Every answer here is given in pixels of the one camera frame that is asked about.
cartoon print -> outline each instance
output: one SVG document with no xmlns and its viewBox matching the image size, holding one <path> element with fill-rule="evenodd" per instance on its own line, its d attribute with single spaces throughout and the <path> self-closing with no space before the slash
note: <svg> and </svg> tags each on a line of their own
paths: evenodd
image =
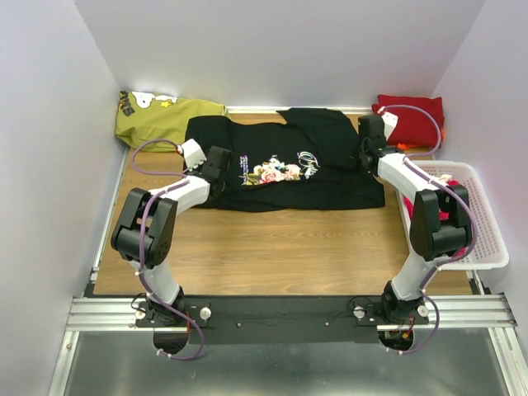
<svg viewBox="0 0 528 396">
<path fill-rule="evenodd" d="M 135 96 L 136 103 L 142 109 L 148 108 L 154 100 L 162 101 L 161 106 L 165 108 L 172 106 L 178 100 L 177 97 L 169 97 L 167 95 L 155 96 L 154 94 L 147 92 L 132 92 L 132 95 Z"/>
<path fill-rule="evenodd" d="M 262 165 L 256 165 L 253 172 L 248 171 L 248 156 L 240 157 L 240 167 L 243 169 L 243 186 L 255 186 L 271 182 L 300 180 L 303 175 L 299 166 L 294 163 L 284 164 L 276 155 L 270 161 Z"/>
</svg>

laundry basket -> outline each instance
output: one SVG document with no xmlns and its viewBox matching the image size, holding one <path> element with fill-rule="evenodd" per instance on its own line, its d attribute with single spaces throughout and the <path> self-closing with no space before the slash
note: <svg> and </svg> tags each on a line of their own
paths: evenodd
<svg viewBox="0 0 528 396">
<path fill-rule="evenodd" d="M 445 264 L 442 270 L 489 270 L 505 266 L 510 257 L 486 197 L 486 192 L 474 168 L 467 163 L 452 161 L 414 161 L 414 163 L 435 177 L 440 177 L 443 174 L 452 175 L 454 180 L 467 188 L 469 207 L 477 220 L 478 239 L 474 250 L 463 260 Z M 406 236 L 410 249 L 408 231 L 411 227 L 411 220 L 407 208 L 403 204 L 403 195 L 400 192 L 398 192 L 398 202 L 403 225 L 407 230 Z"/>
</svg>

wooden surface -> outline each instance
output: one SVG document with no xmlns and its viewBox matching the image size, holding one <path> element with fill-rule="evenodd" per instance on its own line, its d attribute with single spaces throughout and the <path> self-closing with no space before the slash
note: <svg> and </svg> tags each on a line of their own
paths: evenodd
<svg viewBox="0 0 528 396">
<path fill-rule="evenodd" d="M 233 115 L 240 123 L 282 122 L 279 115 Z M 357 116 L 351 115 L 357 127 Z M 175 153 L 141 153 L 138 164 L 180 170 Z M 111 230 L 133 187 L 175 182 L 127 165 Z M 179 215 L 169 261 L 187 294 L 378 295 L 408 255 L 396 193 L 385 183 L 387 205 L 371 210 L 281 210 L 242 213 L 191 209 Z M 142 287 L 130 264 L 111 249 L 101 258 L 96 294 L 136 294 Z M 470 294 L 464 271 L 443 271 L 432 295 Z"/>
</svg>

white enclosure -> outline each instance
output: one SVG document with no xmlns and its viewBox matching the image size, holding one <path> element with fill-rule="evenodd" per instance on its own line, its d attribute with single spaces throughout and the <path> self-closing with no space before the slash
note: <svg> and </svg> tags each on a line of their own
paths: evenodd
<svg viewBox="0 0 528 396">
<path fill-rule="evenodd" d="M 0 393 L 47 393 L 117 178 L 120 88 L 228 106 L 443 96 L 441 157 L 483 181 L 511 263 L 482 275 L 527 348 L 527 12 L 523 0 L 2 2 Z"/>
</svg>

red cloth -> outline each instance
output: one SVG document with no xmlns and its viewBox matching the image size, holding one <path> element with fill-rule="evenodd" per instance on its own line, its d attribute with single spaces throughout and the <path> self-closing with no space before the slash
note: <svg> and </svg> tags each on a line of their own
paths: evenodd
<svg viewBox="0 0 528 396">
<path fill-rule="evenodd" d="M 382 106 L 411 105 L 427 111 L 438 123 L 440 129 L 444 127 L 444 108 L 442 98 L 428 99 L 426 97 L 392 97 L 378 95 L 378 104 L 372 105 L 372 111 L 377 112 Z M 390 109 L 398 116 L 398 123 L 389 136 L 390 145 L 415 144 L 422 147 L 435 147 L 438 136 L 435 126 L 429 118 L 414 109 Z"/>
</svg>

